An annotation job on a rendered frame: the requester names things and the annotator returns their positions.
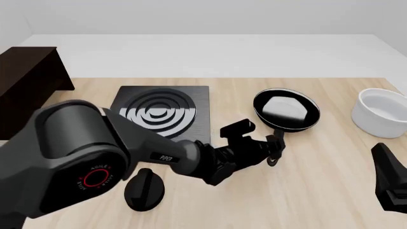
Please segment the black frying pan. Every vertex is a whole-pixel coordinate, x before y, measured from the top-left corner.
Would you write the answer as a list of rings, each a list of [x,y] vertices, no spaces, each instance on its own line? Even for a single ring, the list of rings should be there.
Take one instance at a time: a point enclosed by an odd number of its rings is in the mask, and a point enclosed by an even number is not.
[[[318,105],[310,97],[286,88],[260,91],[253,99],[253,108],[280,141],[284,141],[285,133],[297,133],[313,127],[321,117]],[[267,164],[275,166],[281,156],[270,155],[266,159]]]

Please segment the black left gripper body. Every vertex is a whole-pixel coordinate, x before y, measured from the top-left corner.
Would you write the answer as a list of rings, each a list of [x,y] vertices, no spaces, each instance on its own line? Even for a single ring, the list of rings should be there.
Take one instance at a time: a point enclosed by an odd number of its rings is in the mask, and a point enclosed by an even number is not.
[[[269,142],[250,140],[247,142],[245,162],[257,165],[270,156],[272,145]]]

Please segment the round black stove knob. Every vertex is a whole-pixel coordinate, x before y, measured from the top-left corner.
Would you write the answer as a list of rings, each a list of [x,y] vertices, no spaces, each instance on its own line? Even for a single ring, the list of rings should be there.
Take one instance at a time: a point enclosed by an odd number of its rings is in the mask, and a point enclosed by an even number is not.
[[[154,209],[163,200],[165,187],[163,180],[151,169],[140,169],[127,183],[124,198],[134,211],[144,212]]]

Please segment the dark wooden cabinet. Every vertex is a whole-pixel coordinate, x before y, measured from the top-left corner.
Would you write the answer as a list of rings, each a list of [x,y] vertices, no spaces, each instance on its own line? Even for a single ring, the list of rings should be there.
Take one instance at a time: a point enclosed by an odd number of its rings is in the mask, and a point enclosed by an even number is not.
[[[56,47],[11,47],[0,54],[0,141],[23,129],[55,91],[74,89]]]

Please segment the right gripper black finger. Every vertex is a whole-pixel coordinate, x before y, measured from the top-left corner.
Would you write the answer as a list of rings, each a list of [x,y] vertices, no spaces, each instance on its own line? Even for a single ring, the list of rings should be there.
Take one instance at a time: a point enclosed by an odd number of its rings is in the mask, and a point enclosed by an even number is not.
[[[388,146],[379,142],[371,149],[371,154],[376,171],[376,191],[407,190],[407,167]]]

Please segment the white round bowl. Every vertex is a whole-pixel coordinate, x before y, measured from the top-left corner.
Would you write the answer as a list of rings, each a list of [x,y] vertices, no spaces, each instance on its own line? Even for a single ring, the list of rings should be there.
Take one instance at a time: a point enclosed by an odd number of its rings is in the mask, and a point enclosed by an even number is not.
[[[407,97],[387,89],[364,89],[359,92],[351,118],[357,127],[375,137],[401,137],[407,133]]]

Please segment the flat black stove plate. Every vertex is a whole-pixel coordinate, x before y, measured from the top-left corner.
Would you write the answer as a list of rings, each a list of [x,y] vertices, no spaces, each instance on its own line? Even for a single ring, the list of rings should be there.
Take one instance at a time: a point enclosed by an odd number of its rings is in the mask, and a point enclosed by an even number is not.
[[[110,110],[173,141],[210,143],[208,86],[125,85]]]

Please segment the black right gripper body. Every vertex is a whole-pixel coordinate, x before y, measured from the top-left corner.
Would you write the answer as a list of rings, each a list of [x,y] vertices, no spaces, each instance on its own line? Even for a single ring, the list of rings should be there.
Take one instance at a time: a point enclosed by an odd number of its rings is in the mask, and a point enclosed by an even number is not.
[[[407,186],[390,190],[377,185],[375,194],[384,211],[407,212]]]

